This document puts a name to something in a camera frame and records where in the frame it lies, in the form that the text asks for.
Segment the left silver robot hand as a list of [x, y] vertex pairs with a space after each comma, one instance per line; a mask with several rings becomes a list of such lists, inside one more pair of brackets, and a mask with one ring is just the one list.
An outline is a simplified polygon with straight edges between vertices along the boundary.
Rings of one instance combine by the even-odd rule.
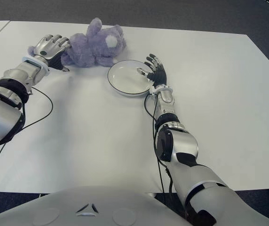
[[42, 60], [50, 68], [68, 72], [61, 61], [62, 55], [71, 47], [69, 39], [61, 35], [48, 34], [34, 47], [34, 57]]

